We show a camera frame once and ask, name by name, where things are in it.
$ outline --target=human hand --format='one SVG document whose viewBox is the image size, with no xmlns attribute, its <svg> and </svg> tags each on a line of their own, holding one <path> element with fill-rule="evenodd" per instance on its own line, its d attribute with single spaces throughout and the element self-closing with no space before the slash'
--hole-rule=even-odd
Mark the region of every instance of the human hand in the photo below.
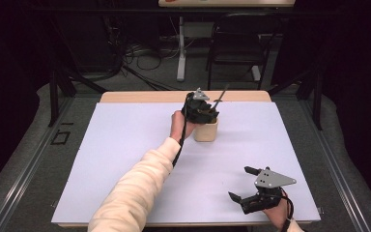
<svg viewBox="0 0 371 232">
<path fill-rule="evenodd" d="M 171 115 L 171 131 L 170 137 L 174 138 L 180 143 L 182 139 L 183 127 L 185 125 L 185 116 L 182 114 L 181 110 L 176 110 L 173 115 Z M 186 123 L 185 139 L 188 138 L 192 131 L 198 127 L 198 124 L 193 124 L 190 122 Z"/>
<path fill-rule="evenodd" d="M 288 194 L 282 190 L 282 195 L 288 197 Z M 279 204 L 273 208 L 263 210 L 264 214 L 270 219 L 272 224 L 280 231 L 288 216 L 288 202 L 281 198 Z"/>
</svg>

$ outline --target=wooden table edge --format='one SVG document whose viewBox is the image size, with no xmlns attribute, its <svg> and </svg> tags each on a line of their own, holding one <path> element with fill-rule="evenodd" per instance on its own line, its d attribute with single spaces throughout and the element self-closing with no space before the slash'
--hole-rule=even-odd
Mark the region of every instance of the wooden table edge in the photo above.
<svg viewBox="0 0 371 232">
<path fill-rule="evenodd" d="M 101 96 L 100 103 L 113 102 L 184 102 L 186 94 L 192 91 L 129 91 L 106 92 Z M 210 97 L 208 102 L 217 100 L 222 91 L 204 91 Z M 227 91 L 223 98 L 225 102 L 271 102 L 267 91 Z"/>
</svg>

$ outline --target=robotic arm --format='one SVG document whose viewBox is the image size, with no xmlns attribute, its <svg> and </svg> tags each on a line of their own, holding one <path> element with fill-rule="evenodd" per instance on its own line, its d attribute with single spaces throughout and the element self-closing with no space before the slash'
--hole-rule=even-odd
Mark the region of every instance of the robotic arm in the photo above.
<svg viewBox="0 0 371 232">
<path fill-rule="evenodd" d="M 246 166 L 244 169 L 246 173 L 258 176 L 255 181 L 255 187 L 258 189 L 258 192 L 244 199 L 233 192 L 228 193 L 234 202 L 241 205 L 246 215 L 277 206 L 281 198 L 284 198 L 282 186 L 292 185 L 297 182 L 295 179 L 271 171 L 269 167 L 266 169 L 255 169 Z"/>
</svg>

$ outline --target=wooden tabletop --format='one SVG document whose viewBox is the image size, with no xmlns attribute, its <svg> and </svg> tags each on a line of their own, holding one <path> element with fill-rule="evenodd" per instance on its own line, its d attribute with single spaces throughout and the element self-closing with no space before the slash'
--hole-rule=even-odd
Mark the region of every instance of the wooden tabletop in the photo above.
<svg viewBox="0 0 371 232">
<path fill-rule="evenodd" d="M 100 102 L 184 102 L 186 94 L 193 91 L 135 91 L 106 92 Z M 208 102 L 217 100 L 222 91 L 204 91 L 210 98 Z M 267 91 L 227 91 L 222 100 L 225 102 L 271 102 Z"/>
<path fill-rule="evenodd" d="M 295 0 L 158 0 L 161 7 L 293 7 Z"/>
</svg>

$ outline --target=small wooden cup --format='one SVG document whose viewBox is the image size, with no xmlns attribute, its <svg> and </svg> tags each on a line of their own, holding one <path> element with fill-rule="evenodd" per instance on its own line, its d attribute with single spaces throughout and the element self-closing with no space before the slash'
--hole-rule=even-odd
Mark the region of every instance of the small wooden cup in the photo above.
<svg viewBox="0 0 371 232">
<path fill-rule="evenodd" d="M 218 119 L 215 118 L 209 124 L 197 127 L 194 130 L 194 140 L 197 142 L 213 142 L 218 130 Z"/>
</svg>

